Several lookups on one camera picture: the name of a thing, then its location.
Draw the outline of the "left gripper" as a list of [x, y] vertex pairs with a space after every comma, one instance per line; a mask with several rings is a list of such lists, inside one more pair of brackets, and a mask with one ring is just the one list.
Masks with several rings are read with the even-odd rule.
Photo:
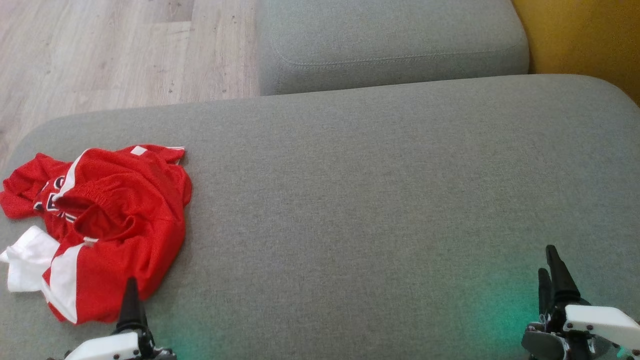
[[64, 360], [176, 360], [169, 347], [157, 347], [135, 277], [126, 281], [119, 318], [111, 335], [92, 338], [64, 354]]

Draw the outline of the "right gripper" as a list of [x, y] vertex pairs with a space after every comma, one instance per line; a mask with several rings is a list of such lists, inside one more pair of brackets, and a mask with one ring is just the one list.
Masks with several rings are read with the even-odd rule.
[[620, 360], [639, 358], [639, 323], [615, 307], [581, 300], [566, 263], [553, 244], [538, 268], [539, 320], [526, 326], [521, 346], [531, 360], [596, 360], [614, 347]]

